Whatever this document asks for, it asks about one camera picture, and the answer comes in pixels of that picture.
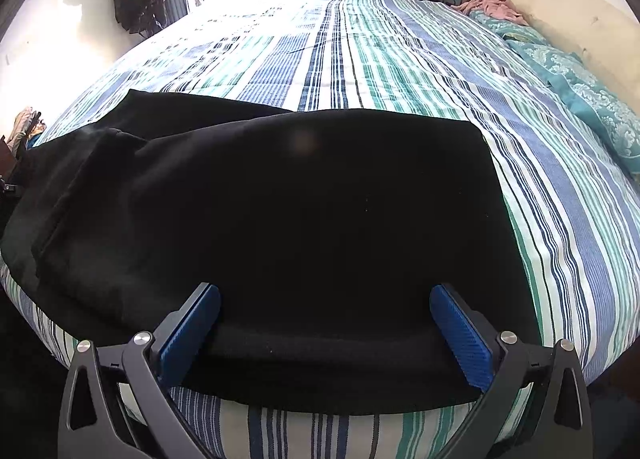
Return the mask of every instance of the headboard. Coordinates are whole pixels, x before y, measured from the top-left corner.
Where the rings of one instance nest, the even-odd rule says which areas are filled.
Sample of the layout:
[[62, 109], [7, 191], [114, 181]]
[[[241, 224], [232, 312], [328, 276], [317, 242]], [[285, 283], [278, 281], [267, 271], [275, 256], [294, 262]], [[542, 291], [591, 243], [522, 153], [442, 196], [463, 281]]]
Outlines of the headboard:
[[575, 52], [640, 116], [640, 24], [605, 0], [511, 0], [555, 47]]

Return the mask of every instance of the teal floral pillow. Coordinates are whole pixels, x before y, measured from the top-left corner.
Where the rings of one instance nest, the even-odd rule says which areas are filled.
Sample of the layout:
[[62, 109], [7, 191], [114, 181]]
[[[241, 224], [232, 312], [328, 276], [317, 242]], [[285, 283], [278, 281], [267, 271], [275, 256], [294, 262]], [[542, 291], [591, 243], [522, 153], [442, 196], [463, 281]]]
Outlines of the teal floral pillow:
[[509, 22], [509, 20], [493, 18], [485, 15], [482, 11], [477, 10], [469, 13], [469, 16], [472, 20], [482, 24], [489, 31], [493, 31], [504, 40], [517, 40], [519, 42], [526, 42], [530, 44], [551, 45], [546, 41], [545, 37], [532, 27], [514, 24], [513, 22]]
[[640, 182], [640, 118], [591, 74], [575, 54], [508, 41], [562, 103], [584, 121]]

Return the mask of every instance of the bedsheet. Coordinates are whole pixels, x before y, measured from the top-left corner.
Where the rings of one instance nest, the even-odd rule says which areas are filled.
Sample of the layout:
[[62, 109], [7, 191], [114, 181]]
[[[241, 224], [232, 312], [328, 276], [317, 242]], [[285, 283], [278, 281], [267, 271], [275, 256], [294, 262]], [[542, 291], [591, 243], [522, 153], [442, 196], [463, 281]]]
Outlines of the bedsheet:
[[[205, 6], [124, 55], [38, 142], [96, 121], [129, 89], [300, 112], [365, 107], [471, 121], [492, 151], [543, 344], [574, 341], [589, 382], [638, 336], [638, 188], [503, 40], [444, 4]], [[53, 355], [68, 364], [82, 335], [65, 333], [39, 310], [4, 262], [0, 279]], [[363, 447], [372, 458], [429, 457], [470, 410], [346, 417], [245, 407], [181, 388], [172, 396], [216, 455], [252, 459], [355, 457]]]

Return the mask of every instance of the blue gripper pad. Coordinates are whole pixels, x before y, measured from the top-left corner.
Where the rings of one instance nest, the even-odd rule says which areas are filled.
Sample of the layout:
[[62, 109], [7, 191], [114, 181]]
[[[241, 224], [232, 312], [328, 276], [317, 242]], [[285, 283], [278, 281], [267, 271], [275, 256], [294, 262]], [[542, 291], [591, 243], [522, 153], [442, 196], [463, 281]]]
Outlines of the blue gripper pad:
[[181, 384], [219, 313], [220, 291], [209, 284], [160, 352], [160, 385], [174, 387]]
[[494, 380], [492, 352], [454, 298], [442, 285], [431, 290], [429, 307], [466, 381], [486, 392]]

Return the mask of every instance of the black cloth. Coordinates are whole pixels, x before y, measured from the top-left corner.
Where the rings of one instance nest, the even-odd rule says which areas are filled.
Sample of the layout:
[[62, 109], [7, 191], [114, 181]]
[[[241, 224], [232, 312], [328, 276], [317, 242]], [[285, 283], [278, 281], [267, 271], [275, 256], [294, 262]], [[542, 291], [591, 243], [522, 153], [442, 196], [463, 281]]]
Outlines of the black cloth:
[[340, 414], [476, 399], [431, 318], [433, 285], [540, 341], [481, 133], [379, 110], [285, 112], [130, 91], [29, 150], [1, 241], [14, 279], [98, 345], [216, 284], [222, 312], [185, 386], [224, 399]]

